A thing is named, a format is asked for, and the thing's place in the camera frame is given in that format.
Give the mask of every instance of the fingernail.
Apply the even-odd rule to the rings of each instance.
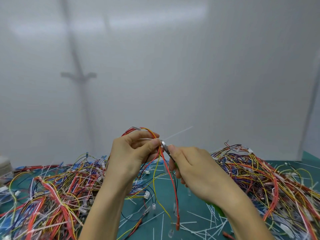
[[[176,150],[176,147],[171,144],[171,145],[168,146],[168,150],[169,150],[170,153],[174,153],[175,150]]]
[[[158,138],[155,138],[155,139],[152,139],[152,140],[151,140],[151,143],[152,143],[155,147],[157,147],[158,145],[160,145],[160,140],[159,140]]]

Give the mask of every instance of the plastic container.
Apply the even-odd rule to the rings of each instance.
[[[0,156],[0,183],[5,184],[14,177],[14,170],[7,157]]]

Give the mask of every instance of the hand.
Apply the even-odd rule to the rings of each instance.
[[[148,131],[134,131],[114,139],[105,182],[112,182],[114,187],[131,189],[141,164],[159,156],[161,142],[159,135],[154,135],[155,137]]]
[[[174,145],[168,146],[168,149],[178,165],[176,168],[170,158],[171,170],[175,170],[176,177],[181,178],[181,183],[202,200],[220,206],[230,190],[237,192],[240,189],[206,150]]]

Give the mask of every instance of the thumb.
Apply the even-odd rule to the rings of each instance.
[[[178,167],[183,167],[186,165],[188,161],[180,148],[175,147],[174,145],[169,145],[168,150],[174,161],[177,163]]]
[[[161,144],[161,141],[158,138],[152,139],[148,141],[146,144],[144,144],[142,147],[135,149],[137,151],[138,157],[141,158],[141,160],[145,159],[150,153],[154,151],[159,145]]]

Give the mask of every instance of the forearm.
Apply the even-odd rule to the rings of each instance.
[[[251,200],[240,188],[238,189],[228,192],[228,198],[221,204],[236,239],[274,239]]]
[[[82,228],[79,240],[116,239],[124,198],[124,189],[102,185]]]

